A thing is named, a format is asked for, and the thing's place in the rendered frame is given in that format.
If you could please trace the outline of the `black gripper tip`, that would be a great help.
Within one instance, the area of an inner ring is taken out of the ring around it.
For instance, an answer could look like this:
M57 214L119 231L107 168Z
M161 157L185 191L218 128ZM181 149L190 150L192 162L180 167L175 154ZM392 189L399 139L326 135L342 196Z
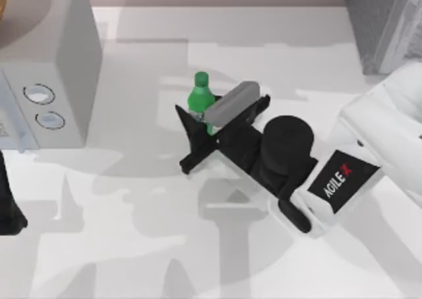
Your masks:
M0 236L16 236L28 226L9 185L3 152L0 150Z

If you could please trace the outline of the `green bottle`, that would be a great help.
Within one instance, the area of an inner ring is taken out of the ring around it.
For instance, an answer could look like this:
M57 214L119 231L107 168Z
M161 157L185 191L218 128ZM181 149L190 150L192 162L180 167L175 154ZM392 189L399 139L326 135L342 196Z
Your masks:
M199 122L204 123L205 111L216 102L216 97L209 88L209 76L207 72L195 73L195 85L189 94L187 104L189 113Z

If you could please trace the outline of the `large microwave knob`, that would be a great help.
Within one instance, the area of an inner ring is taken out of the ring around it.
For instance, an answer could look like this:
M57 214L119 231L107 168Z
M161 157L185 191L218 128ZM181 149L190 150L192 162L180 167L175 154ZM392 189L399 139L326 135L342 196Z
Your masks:
M22 93L27 100L37 105L47 105L55 100L54 91L50 87L40 83L25 86L22 89Z

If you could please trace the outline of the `pale microwave oven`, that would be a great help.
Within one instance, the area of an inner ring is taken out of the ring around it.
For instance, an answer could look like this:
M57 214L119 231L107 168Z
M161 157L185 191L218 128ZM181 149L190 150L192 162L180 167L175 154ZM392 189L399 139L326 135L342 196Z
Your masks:
M87 138L102 65L90 0L7 0L0 22L0 150L73 149ZM22 89L50 87L55 100L37 105ZM44 129L36 114L65 118Z

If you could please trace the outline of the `pale grey rounded box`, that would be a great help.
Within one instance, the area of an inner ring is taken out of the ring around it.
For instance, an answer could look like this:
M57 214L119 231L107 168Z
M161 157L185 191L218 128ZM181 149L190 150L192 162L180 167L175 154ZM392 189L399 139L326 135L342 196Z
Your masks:
M243 81L210 106L204 113L204 120L214 127L224 127L259 98L260 85L255 81Z

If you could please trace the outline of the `small microwave knob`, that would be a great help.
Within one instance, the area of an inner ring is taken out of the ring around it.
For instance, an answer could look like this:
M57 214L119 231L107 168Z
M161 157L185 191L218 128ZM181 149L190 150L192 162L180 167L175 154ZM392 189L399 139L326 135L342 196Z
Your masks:
M35 120L44 129L58 130L65 126L65 118L56 112L36 114Z

